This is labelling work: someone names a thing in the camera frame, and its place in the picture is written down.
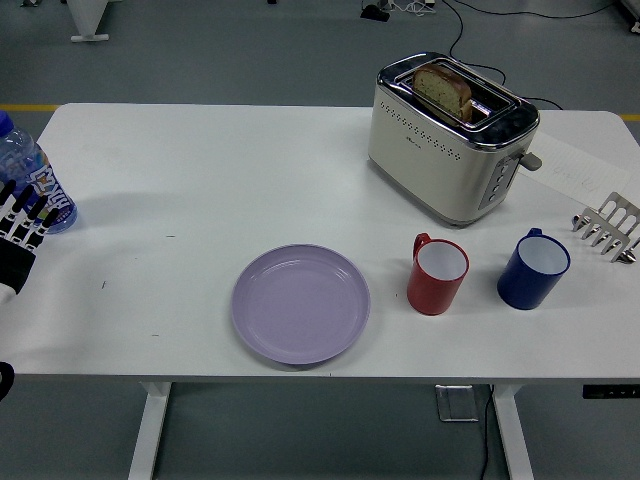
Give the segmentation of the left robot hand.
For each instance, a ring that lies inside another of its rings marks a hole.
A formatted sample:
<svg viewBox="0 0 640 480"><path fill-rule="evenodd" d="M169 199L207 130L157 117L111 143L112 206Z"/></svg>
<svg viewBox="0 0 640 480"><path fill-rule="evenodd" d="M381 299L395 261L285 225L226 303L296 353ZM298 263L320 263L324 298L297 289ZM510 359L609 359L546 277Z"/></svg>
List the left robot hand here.
<svg viewBox="0 0 640 480"><path fill-rule="evenodd" d="M13 300L26 284L36 261L35 251L58 215L58 209L54 208L40 223L36 222L46 206L47 195L39 196L26 214L22 215L21 212L35 189L32 185L27 185L20 194L14 196L16 188L16 181L10 180L1 190L2 207L10 198L13 199L13 204L1 216L2 305Z"/></svg>

